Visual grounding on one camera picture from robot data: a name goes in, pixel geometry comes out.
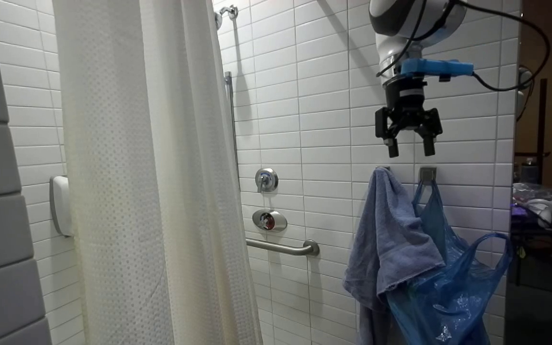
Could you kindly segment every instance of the cable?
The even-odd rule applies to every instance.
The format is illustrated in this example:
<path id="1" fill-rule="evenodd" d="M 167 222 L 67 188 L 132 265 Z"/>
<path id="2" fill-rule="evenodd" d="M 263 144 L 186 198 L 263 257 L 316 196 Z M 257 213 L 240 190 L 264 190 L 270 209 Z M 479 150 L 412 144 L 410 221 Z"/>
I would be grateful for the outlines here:
<path id="1" fill-rule="evenodd" d="M 433 27 L 422 35 L 422 37 L 416 37 L 414 40 L 425 40 L 427 37 L 435 35 L 439 29 L 443 29 L 447 25 L 447 17 L 450 15 L 452 8 L 458 4 L 460 0 L 448 0 L 443 15 L 433 23 Z"/>
<path id="2" fill-rule="evenodd" d="M 523 69 L 523 73 L 531 73 L 527 67 L 519 65 L 519 75 L 523 75 L 521 69 Z M 523 92 L 525 100 L 523 100 L 523 106 L 519 106 L 519 111 L 517 111 L 517 115 L 516 115 L 516 123 L 519 123 L 519 121 L 523 119 L 525 109 L 527 109 L 527 104 L 529 104 L 529 100 L 531 100 L 531 96 L 533 96 L 535 84 L 537 84 L 537 81 L 531 81 L 527 86 L 523 86 L 523 88 L 517 90 L 517 92 Z"/>
<path id="3" fill-rule="evenodd" d="M 387 67 L 383 67 L 379 73 L 376 73 L 376 77 L 385 75 L 385 71 L 389 71 L 393 65 L 397 65 L 406 56 L 406 52 L 410 50 L 410 46 L 414 42 L 414 37 L 416 37 L 418 29 L 422 27 L 422 21 L 424 21 L 424 15 L 425 15 L 425 8 L 427 8 L 427 0 L 424 0 L 422 10 L 418 12 L 418 19 L 414 23 L 414 29 L 412 29 L 410 38 L 406 40 L 402 52 Z"/>
<path id="4" fill-rule="evenodd" d="M 542 38 L 542 42 L 544 42 L 544 58 L 542 58 L 539 69 L 537 69 L 535 73 L 531 73 L 531 77 L 529 77 L 527 81 L 517 83 L 516 86 L 500 88 L 500 86 L 489 84 L 483 77 L 479 77 L 477 73 L 473 73 L 471 77 L 473 77 L 475 81 L 479 81 L 485 88 L 489 88 L 489 90 L 493 90 L 493 92 L 510 92 L 510 90 L 525 88 L 527 84 L 531 84 L 531 83 L 542 73 L 542 69 L 546 67 L 548 58 L 550 58 L 550 40 L 548 40 L 546 33 L 544 33 L 539 25 L 535 25 L 535 23 L 523 19 L 523 17 L 516 17 L 516 15 L 510 15 L 510 14 L 504 14 L 504 12 L 496 12 L 496 10 L 491 10 L 491 8 L 479 8 L 479 6 L 473 6 L 473 4 L 468 4 L 468 2 L 462 2 L 462 0 L 458 0 L 456 4 L 458 4 L 458 6 L 464 6 L 464 8 L 470 8 L 470 10 L 473 10 L 473 12 L 483 12 L 483 14 L 491 14 L 491 15 L 498 15 L 498 17 L 508 17 L 508 19 L 512 19 L 512 21 L 517 21 L 517 23 L 521 23 L 521 25 L 527 25 L 527 27 L 533 29 L 533 31 Z"/>

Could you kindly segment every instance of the shower stall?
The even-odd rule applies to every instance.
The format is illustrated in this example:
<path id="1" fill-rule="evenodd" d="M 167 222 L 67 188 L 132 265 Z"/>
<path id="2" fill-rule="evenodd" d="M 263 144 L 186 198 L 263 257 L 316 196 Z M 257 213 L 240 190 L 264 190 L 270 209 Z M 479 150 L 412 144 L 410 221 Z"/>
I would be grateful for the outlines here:
<path id="1" fill-rule="evenodd" d="M 468 15 L 427 54 L 508 84 L 516 44 Z M 368 0 L 0 0 L 0 69 L 54 343 L 355 343 L 341 284 L 376 167 L 412 192 L 433 165 L 460 236 L 508 232 L 516 96 L 431 81 L 437 155 L 402 134 L 389 159 Z M 493 343 L 502 309 L 504 288 Z"/>

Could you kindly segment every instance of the grab bar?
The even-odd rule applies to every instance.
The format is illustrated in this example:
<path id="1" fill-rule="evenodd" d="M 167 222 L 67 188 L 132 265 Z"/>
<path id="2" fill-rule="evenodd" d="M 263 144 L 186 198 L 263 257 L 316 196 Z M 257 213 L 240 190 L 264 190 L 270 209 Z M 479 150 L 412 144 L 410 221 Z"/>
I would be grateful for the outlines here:
<path id="1" fill-rule="evenodd" d="M 287 245 L 270 244 L 270 242 L 245 240 L 245 245 L 261 247 L 261 249 L 276 251 L 276 253 L 287 253 L 287 255 L 309 255 L 309 257 L 320 255 L 320 247 L 316 242 L 303 242 L 303 247 L 287 247 Z"/>

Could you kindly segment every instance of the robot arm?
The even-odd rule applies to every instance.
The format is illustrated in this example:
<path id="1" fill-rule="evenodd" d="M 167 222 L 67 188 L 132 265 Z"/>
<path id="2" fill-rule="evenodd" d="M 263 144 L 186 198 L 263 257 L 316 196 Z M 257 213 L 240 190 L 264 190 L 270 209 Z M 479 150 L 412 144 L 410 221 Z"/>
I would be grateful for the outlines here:
<path id="1" fill-rule="evenodd" d="M 379 79 L 387 107 L 376 113 L 376 136 L 383 138 L 389 155 L 397 157 L 397 134 L 412 129 L 424 138 L 425 155 L 433 155 L 435 136 L 443 132 L 437 109 L 424 109 L 425 75 L 448 81 L 470 75 L 471 65 L 425 61 L 424 48 L 452 35 L 466 17 L 458 0 L 372 0 L 370 21 L 376 31 Z"/>

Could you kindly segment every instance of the white tile wall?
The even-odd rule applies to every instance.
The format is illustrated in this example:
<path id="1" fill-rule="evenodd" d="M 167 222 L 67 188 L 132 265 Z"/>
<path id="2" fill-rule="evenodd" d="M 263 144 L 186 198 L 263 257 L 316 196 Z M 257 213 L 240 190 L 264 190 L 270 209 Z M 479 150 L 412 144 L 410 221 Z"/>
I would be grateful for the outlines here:
<path id="1" fill-rule="evenodd" d="M 516 12 L 517 0 L 481 6 Z M 301 245 L 314 240 L 320 259 L 249 249 L 264 343 L 355 343 L 356 307 L 341 278 L 358 209 L 374 167 L 389 165 L 404 184 L 420 165 L 439 167 L 452 226 L 468 240 L 508 232 L 514 96 L 493 94 L 471 79 L 431 81 L 425 107 L 439 107 L 445 134 L 437 155 L 402 134 L 401 157 L 389 159 L 374 138 L 383 90 L 368 23 L 368 0 L 215 0 L 236 4 L 238 23 L 218 31 L 224 69 L 234 73 L 234 109 L 241 207 L 249 238 Z M 512 79 L 517 27 L 470 12 L 448 40 L 427 48 L 435 60 L 468 60 L 491 81 Z M 280 173 L 276 196 L 255 194 L 259 167 Z M 259 207 L 289 219 L 282 234 L 261 234 L 249 221 Z M 498 247 L 485 247 L 496 259 Z M 504 337 L 504 286 L 487 311 L 493 343 Z"/>
<path id="2" fill-rule="evenodd" d="M 0 0 L 0 67 L 46 318 L 56 345 L 80 345 L 73 240 L 61 238 L 50 219 L 48 180 L 65 173 L 56 52 L 52 0 Z"/>

